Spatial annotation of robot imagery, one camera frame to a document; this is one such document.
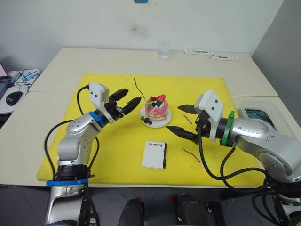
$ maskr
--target laptop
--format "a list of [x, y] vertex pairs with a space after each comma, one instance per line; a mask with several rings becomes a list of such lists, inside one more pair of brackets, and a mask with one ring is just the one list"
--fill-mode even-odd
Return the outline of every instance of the laptop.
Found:
[[0, 99], [2, 98], [10, 84], [11, 80], [0, 63]]

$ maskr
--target tile floor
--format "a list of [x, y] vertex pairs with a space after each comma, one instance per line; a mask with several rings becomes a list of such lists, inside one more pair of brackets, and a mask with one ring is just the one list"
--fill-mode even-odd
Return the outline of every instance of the tile floor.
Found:
[[[145, 226], [176, 224], [170, 196], [190, 194], [197, 199], [218, 201], [221, 189], [192, 188], [94, 188], [92, 197], [102, 226], [116, 226], [128, 199], [141, 197], [145, 205]], [[44, 225], [49, 191], [34, 187], [0, 188], [0, 226]], [[251, 198], [222, 201], [226, 226], [271, 226], [252, 207]]]

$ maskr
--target pink cake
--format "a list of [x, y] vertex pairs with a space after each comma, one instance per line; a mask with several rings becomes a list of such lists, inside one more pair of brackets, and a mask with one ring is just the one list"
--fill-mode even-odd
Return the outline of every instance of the pink cake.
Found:
[[168, 102], [165, 100], [165, 94], [158, 97], [150, 97], [144, 106], [145, 116], [141, 117], [144, 123], [152, 124], [153, 121], [166, 121]]

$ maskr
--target white card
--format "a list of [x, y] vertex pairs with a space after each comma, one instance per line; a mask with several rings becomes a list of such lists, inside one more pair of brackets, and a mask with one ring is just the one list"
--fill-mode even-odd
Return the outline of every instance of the white card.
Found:
[[141, 166], [165, 169], [167, 144], [146, 141]]

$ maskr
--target computer mouse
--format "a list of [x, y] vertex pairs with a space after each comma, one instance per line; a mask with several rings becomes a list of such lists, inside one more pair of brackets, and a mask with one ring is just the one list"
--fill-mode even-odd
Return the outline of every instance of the computer mouse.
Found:
[[18, 100], [20, 99], [20, 97], [22, 96], [22, 92], [13, 92], [11, 94], [8, 94], [6, 96], [6, 103], [9, 105], [9, 106], [13, 106], [15, 105]]

